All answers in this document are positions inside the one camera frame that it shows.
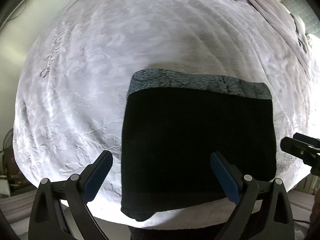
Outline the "black pants with patterned trim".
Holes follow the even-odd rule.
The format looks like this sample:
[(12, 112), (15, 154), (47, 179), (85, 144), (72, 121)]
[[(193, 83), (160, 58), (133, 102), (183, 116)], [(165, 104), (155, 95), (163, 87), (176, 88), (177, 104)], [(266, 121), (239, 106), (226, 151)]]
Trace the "black pants with patterned trim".
[(137, 221), (224, 198), (213, 153), (257, 180), (276, 175), (272, 95), (264, 83), (135, 72), (121, 142), (121, 211)]

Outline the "standing fan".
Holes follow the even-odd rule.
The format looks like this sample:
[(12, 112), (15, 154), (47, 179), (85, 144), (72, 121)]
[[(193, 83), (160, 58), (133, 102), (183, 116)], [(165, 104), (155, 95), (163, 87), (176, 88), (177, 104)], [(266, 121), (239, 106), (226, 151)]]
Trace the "standing fan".
[(13, 149), (13, 137), (14, 137), (14, 129), (8, 131), (5, 135), (1, 150), (1, 160), (7, 155), (12, 157), (14, 156), (14, 149)]

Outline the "lavender embossed bedspread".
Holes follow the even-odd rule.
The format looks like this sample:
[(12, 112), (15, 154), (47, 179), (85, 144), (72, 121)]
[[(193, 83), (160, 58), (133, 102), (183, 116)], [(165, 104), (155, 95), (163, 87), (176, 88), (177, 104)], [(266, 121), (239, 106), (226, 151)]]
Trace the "lavender embossed bedspread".
[(71, 0), (40, 34), (18, 83), (14, 154), (34, 185), (80, 173), (103, 150), (113, 166), (88, 207), (135, 228), (193, 229), (225, 222), (226, 197), (153, 214), (122, 213), (121, 136), (131, 77), (146, 69), (222, 75), (268, 86), (276, 175), (287, 189), (309, 169), (280, 150), (296, 132), (319, 136), (319, 49), (278, 0)]

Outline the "white foam floor mat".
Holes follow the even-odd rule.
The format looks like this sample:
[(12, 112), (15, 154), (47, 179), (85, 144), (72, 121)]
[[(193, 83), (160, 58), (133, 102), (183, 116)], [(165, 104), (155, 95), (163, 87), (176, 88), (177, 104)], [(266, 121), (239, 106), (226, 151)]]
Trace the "white foam floor mat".
[(36, 190), (1, 199), (1, 211), (17, 235), (28, 231), (35, 196)]

